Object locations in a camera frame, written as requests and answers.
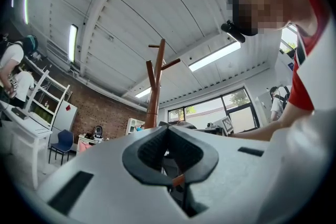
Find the blue chair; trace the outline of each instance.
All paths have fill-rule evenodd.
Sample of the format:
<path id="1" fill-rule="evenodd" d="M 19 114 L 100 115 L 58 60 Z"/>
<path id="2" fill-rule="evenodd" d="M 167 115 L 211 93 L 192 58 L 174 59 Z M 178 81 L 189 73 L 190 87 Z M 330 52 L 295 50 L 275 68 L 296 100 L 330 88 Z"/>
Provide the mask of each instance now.
<path id="1" fill-rule="evenodd" d="M 58 143 L 51 144 L 50 146 L 49 163 L 50 163 L 51 150 L 54 148 L 55 149 L 55 159 L 57 156 L 57 152 L 62 154 L 62 160 L 61 160 L 61 165 L 62 165 L 64 153 L 68 153 L 67 161 L 69 160 L 69 153 L 70 153 L 70 149 L 73 144 L 74 134 L 67 130 L 63 130 L 59 132 L 57 136 L 58 136 Z"/>

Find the window frame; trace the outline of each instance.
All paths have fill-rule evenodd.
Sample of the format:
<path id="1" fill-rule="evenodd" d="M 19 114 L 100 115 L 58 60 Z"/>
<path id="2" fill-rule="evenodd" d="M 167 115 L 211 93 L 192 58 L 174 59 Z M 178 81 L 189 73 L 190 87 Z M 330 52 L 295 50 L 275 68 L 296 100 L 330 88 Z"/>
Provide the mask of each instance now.
<path id="1" fill-rule="evenodd" d="M 298 35 L 298 32 L 295 31 L 294 29 L 290 28 L 289 26 L 287 26 L 285 28 L 287 28 L 288 30 L 292 31 L 294 34 Z M 280 44 L 281 43 L 289 49 L 289 52 L 284 52 L 281 48 L 279 48 L 279 50 L 282 51 L 283 53 L 286 53 L 291 59 L 293 59 L 297 48 L 293 49 L 283 39 L 281 39 Z"/>
<path id="2" fill-rule="evenodd" d="M 226 105 L 225 105 L 225 102 L 224 102 L 224 98 L 225 96 L 227 95 L 230 95 L 230 94 L 233 94 L 235 92 L 239 92 L 239 91 L 242 91 L 244 90 L 246 95 L 247 95 L 247 98 L 248 100 L 250 101 L 249 103 L 247 104 L 243 104 L 243 105 L 240 105 L 236 108 L 231 108 L 231 109 L 226 109 Z M 255 127 L 252 128 L 252 129 L 249 129 L 249 130 L 245 130 L 243 132 L 248 132 L 248 131 L 252 131 L 252 130 L 256 130 L 258 128 L 260 128 L 260 123 L 259 123 L 259 119 L 258 119 L 258 116 L 257 116 L 257 113 L 256 113 L 256 110 L 253 106 L 253 103 L 252 103 L 252 99 L 251 97 L 249 96 L 248 92 L 246 91 L 246 88 L 245 86 L 242 87 L 242 88 L 239 88 L 237 90 L 234 90 L 234 91 L 231 91 L 231 92 L 227 92 L 227 93 L 224 93 L 224 94 L 221 94 L 219 96 L 216 96 L 216 97 L 213 97 L 213 98 L 210 98 L 210 99 L 207 99 L 205 101 L 201 101 L 201 102 L 197 102 L 197 103 L 193 103 L 193 104 L 189 104 L 189 105 L 185 105 L 185 106 L 181 106 L 179 108 L 176 108 L 176 109 L 171 109 L 171 110 L 168 110 L 168 119 L 169 119 L 169 113 L 172 112 L 172 111 L 175 111 L 175 110 L 179 110 L 179 109 L 182 109 L 183 110 L 183 120 L 185 121 L 185 110 L 186 108 L 188 108 L 189 106 L 194 106 L 194 105 L 198 105 L 198 104 L 202 104 L 202 103 L 206 103 L 206 102 L 209 102 L 209 101 L 213 101 L 215 99 L 221 99 L 222 101 L 222 104 L 223 104 L 223 107 L 224 107 L 224 111 L 225 111 L 225 114 L 230 118 L 231 120 L 231 116 L 230 116 L 230 113 L 233 113 L 233 112 L 236 112 L 236 111 L 239 111 L 239 110 L 242 110 L 242 109 L 245 109 L 245 108 L 251 108 L 251 113 L 252 113 L 252 116 L 253 116 L 253 120 L 254 120 L 254 124 L 255 124 Z M 168 122 L 169 124 L 172 124 L 172 125 L 175 125 L 176 123 L 178 123 L 179 121 L 174 121 L 174 122 Z"/>

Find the white ceiling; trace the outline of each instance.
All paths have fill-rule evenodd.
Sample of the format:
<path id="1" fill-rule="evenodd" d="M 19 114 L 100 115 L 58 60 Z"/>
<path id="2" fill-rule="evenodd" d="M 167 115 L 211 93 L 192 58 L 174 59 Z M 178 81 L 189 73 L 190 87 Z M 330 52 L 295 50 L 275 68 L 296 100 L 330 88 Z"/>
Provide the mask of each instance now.
<path id="1" fill-rule="evenodd" d="M 191 72 L 188 65 L 232 42 L 220 31 L 230 19 L 226 0 L 29 0 L 29 25 L 22 0 L 15 0 L 15 22 L 23 34 L 35 34 L 40 52 L 63 69 L 69 67 L 69 27 L 78 26 L 75 58 L 82 77 L 135 103 L 149 87 L 147 60 L 155 64 L 149 44 L 166 40 L 164 59 L 181 62 L 163 72 L 160 103 L 213 87 L 246 71 L 272 66 L 281 32 L 247 37 L 241 49 Z"/>

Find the white cabinet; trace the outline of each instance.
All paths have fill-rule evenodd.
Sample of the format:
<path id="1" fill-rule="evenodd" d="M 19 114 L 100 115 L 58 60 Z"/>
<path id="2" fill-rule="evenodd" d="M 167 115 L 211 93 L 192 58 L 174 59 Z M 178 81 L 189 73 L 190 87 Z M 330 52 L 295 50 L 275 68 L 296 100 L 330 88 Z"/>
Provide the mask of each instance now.
<path id="1" fill-rule="evenodd" d="M 132 134 L 132 133 L 136 132 L 135 127 L 139 126 L 139 125 L 142 125 L 142 124 L 145 124 L 145 122 L 144 121 L 139 121 L 137 119 L 129 118 L 125 135 L 129 135 L 129 134 Z"/>

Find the white desk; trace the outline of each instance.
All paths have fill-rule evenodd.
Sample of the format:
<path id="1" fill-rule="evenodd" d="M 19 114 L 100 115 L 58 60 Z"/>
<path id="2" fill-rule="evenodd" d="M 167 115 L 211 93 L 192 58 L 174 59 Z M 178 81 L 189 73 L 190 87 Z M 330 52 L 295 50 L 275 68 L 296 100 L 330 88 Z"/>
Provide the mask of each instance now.
<path id="1" fill-rule="evenodd" d="M 26 145 L 29 145 L 30 147 L 33 148 L 31 171 L 33 175 L 33 185 L 34 188 L 37 189 L 37 154 L 40 149 L 44 148 L 45 150 L 44 166 L 45 166 L 45 164 L 47 163 L 49 136 L 52 133 L 52 131 L 45 128 L 44 126 L 37 123 L 31 118 L 28 118 L 26 120 L 21 119 L 14 112 L 12 112 L 13 108 L 12 105 L 3 101 L 0 101 L 0 104 L 1 104 L 1 110 L 14 123 L 15 127 L 12 130 L 12 134 L 17 135 L 17 138 L 19 138 Z M 30 136 L 33 139 L 33 142 L 29 143 L 26 139 L 20 136 L 20 133 L 24 133 Z M 13 152 L 13 139 L 14 136 L 12 136 L 11 149 L 10 149 L 11 152 Z"/>

